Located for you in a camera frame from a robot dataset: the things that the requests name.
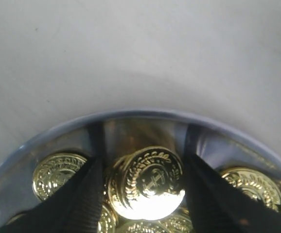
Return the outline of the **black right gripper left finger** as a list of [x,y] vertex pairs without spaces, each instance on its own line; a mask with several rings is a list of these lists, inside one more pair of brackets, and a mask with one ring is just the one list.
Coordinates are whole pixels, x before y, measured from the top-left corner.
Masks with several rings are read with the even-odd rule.
[[46,201],[0,226],[0,233],[96,233],[103,188],[103,162],[93,157]]

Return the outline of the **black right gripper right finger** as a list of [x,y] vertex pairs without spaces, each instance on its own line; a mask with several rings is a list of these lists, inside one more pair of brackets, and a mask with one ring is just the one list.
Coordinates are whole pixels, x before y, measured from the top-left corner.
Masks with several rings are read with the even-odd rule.
[[281,233],[281,214],[232,187],[195,154],[183,156],[186,202],[197,233]]

